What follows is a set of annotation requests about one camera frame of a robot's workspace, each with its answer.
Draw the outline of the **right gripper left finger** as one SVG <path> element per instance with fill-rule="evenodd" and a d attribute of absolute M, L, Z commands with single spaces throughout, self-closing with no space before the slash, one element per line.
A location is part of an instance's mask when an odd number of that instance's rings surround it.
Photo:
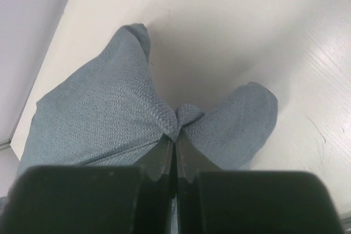
<path fill-rule="evenodd" d="M 173 142 L 127 166 L 37 166 L 16 181 L 1 233 L 170 233 Z"/>

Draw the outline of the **blue beige striped pillowcase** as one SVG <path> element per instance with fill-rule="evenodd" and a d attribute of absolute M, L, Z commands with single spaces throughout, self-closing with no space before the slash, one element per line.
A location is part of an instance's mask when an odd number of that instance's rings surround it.
<path fill-rule="evenodd" d="M 150 37 L 142 24 L 122 26 L 105 49 L 36 105 L 17 174 L 37 165 L 129 165 L 162 135 L 184 130 L 223 169 L 242 169 L 275 128 L 278 100 L 250 82 L 209 113 L 170 108 L 149 70 Z"/>

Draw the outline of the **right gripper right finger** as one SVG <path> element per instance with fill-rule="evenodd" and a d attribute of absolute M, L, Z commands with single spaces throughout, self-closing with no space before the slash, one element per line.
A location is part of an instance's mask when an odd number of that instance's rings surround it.
<path fill-rule="evenodd" d="M 222 170 L 186 135 L 175 144 L 180 233 L 343 233 L 330 195 L 308 172 Z"/>

